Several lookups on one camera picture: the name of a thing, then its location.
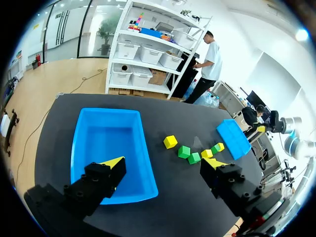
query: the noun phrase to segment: person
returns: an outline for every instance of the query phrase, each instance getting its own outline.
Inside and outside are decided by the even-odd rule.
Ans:
[[[202,68],[202,77],[184,103],[193,104],[204,92],[213,87],[222,69],[220,48],[214,39],[214,35],[207,31],[203,39],[205,43],[209,44],[205,62],[194,66],[194,68]]]
[[[255,132],[257,127],[262,125],[258,123],[257,118],[263,115],[264,109],[265,107],[263,105],[258,105],[256,110],[253,110],[251,107],[245,107],[241,110],[245,122],[251,126],[251,128],[246,131],[247,134]]]

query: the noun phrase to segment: white storage bin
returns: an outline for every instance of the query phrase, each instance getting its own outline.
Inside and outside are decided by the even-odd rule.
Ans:
[[[135,43],[127,39],[120,39],[118,41],[117,57],[124,59],[134,59],[139,47],[140,44],[138,43]]]
[[[176,70],[179,64],[183,61],[183,58],[179,58],[177,56],[170,55],[168,53],[164,53],[159,62],[165,67]]]
[[[133,86],[146,87],[152,77],[153,74],[148,68],[134,66],[131,82]]]
[[[197,41],[195,38],[182,31],[173,30],[172,34],[174,41],[176,41],[179,46],[186,49],[191,49],[193,44]]]
[[[151,44],[142,44],[140,59],[144,63],[157,64],[163,53],[164,51]]]
[[[122,66],[127,66],[127,70],[122,70]],[[127,85],[130,75],[132,75],[132,66],[120,63],[113,63],[111,83],[115,85]]]

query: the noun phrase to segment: potted plant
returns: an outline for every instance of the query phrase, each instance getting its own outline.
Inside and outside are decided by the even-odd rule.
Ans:
[[[108,18],[101,23],[98,33],[101,38],[104,39],[104,44],[101,45],[101,55],[107,55],[109,52],[110,45],[108,44],[110,34],[114,34],[119,23],[119,15],[115,15]]]

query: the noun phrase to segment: ceiling light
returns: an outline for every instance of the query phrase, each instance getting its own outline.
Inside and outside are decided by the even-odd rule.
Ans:
[[[308,32],[304,29],[299,30],[296,35],[295,38],[297,41],[305,41],[308,38]]]

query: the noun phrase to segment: black pants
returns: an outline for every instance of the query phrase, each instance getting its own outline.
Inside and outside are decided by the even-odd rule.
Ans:
[[[215,83],[215,80],[201,78],[191,95],[186,101],[184,101],[184,103],[193,104],[204,92],[206,92],[210,87],[213,87]]]

